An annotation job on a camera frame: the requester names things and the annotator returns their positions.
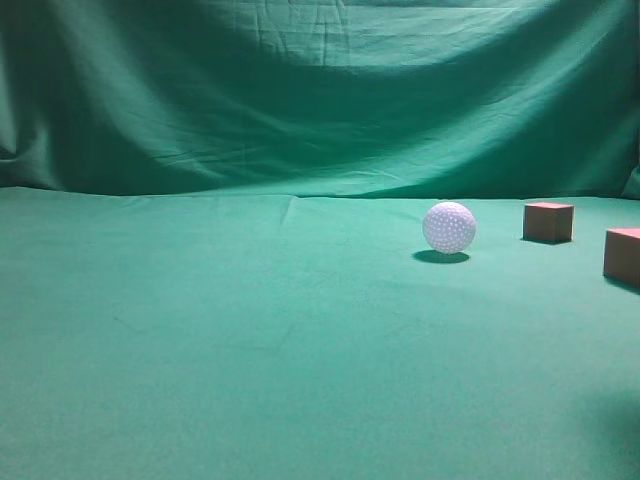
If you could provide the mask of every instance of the green fabric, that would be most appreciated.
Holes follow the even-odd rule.
[[[0,9],[0,185],[640,196],[635,0]]]
[[[0,478],[640,478],[638,203],[558,200],[437,263],[433,200],[0,190]]]

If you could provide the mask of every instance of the table surface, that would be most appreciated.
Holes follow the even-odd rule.
[[[0,478],[640,478],[640,202],[523,241],[521,200],[0,190]]]

